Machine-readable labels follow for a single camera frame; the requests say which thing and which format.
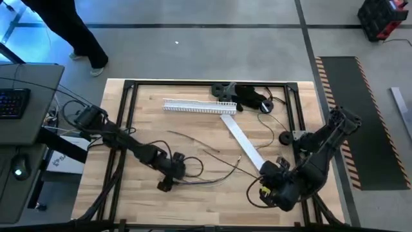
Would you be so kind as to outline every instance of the black floor mat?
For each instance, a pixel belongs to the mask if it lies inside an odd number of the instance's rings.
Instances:
[[[359,60],[356,57],[318,57],[316,63],[328,106],[343,106],[362,118],[360,129],[341,148],[353,187],[359,190],[410,189],[411,184]]]

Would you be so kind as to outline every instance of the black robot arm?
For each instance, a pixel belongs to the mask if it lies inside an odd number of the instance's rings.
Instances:
[[[87,106],[74,120],[73,126],[81,131],[85,139],[90,140],[90,135],[100,135],[109,148],[131,150],[142,164],[162,172],[165,178],[158,185],[162,191],[170,191],[173,179],[182,180],[185,175],[183,154],[175,152],[172,160],[168,159],[166,151],[153,144],[138,142],[111,122],[108,113],[97,106]]]
[[[290,211],[297,202],[317,193],[328,178],[330,160],[347,136],[361,126],[361,119],[342,107],[331,110],[328,122],[315,133],[303,133],[293,141],[302,159],[289,170],[284,159],[278,165],[266,161],[260,169],[260,199],[268,206]]]

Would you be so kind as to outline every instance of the white plastic strip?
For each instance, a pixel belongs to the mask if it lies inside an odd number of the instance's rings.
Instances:
[[[252,143],[247,139],[246,135],[233,120],[232,116],[220,115],[220,118],[226,124],[240,146],[243,148],[243,151],[245,151],[247,156],[252,161],[253,165],[255,165],[256,169],[259,171],[263,163],[265,162],[262,156],[258,153],[258,151],[256,151],[255,147],[253,147]]]
[[[163,99],[163,110],[195,113],[236,114],[235,102],[212,102],[195,100]]]

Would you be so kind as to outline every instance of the computer mouse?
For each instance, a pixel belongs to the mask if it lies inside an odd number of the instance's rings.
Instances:
[[[12,158],[11,165],[11,171],[17,180],[26,180],[32,172],[28,155],[25,153],[16,154]]]

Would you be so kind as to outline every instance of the gray desk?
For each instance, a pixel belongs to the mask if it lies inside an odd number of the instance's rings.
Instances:
[[[0,66],[0,77],[16,78],[50,88],[57,88],[64,70],[64,67],[59,65],[23,64],[16,73],[16,68],[17,65]],[[12,83],[13,81],[0,79],[0,88],[11,88]],[[24,181],[16,180],[11,173],[1,175],[0,183],[6,183],[0,199],[1,224],[16,223],[26,205],[26,200],[36,180],[36,171],[39,170],[46,151],[46,145],[34,143],[55,94],[53,90],[20,82],[15,82],[14,87],[31,89],[31,96],[22,119],[0,120],[0,144],[2,144],[0,155],[10,158],[15,155],[13,145],[20,145],[20,151],[29,155],[32,174]],[[9,163],[5,164],[6,171],[9,167]]]

